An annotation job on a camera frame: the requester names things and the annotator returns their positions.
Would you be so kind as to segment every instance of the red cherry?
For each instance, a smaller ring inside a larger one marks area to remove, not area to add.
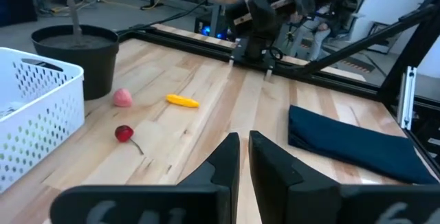
[[[135,131],[128,125],[121,125],[115,130],[116,139],[119,142],[127,142],[133,136]]]

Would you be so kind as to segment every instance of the person's leg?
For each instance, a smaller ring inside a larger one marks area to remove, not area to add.
[[[313,61],[318,58],[321,50],[322,42],[326,37],[328,37],[330,31],[331,31],[330,29],[327,29],[325,31],[317,31],[315,33],[315,38],[313,39],[313,42],[311,44],[309,56],[307,57],[307,60]]]
[[[306,34],[306,32],[315,30],[318,26],[319,26],[319,22],[306,21],[304,22],[303,25],[301,25],[300,27],[298,27],[298,29],[296,29],[296,31],[294,32],[295,35],[294,42],[292,43],[290,49],[290,55],[295,56],[295,54],[298,52],[301,41],[303,41],[304,34]]]

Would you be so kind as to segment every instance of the black plant pot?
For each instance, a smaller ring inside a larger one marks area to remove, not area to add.
[[[109,43],[97,48],[72,47],[69,49],[41,43],[47,38],[72,34],[72,25],[57,25],[39,29],[32,33],[31,37],[38,55],[72,63],[84,69],[84,82],[82,83],[84,99],[93,100],[101,98],[111,91],[116,54],[119,51],[119,38],[115,32],[101,27],[81,25],[81,29],[82,34],[102,37],[109,40]]]

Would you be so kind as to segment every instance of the white plastic basket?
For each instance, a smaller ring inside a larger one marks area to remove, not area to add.
[[[0,194],[84,124],[83,69],[0,47]]]

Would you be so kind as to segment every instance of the soil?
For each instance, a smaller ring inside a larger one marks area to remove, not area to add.
[[[61,35],[43,39],[39,43],[60,49],[96,49],[106,47],[114,43],[113,41],[101,36],[92,36],[86,34],[81,36],[81,41],[81,45],[77,45],[73,35]]]

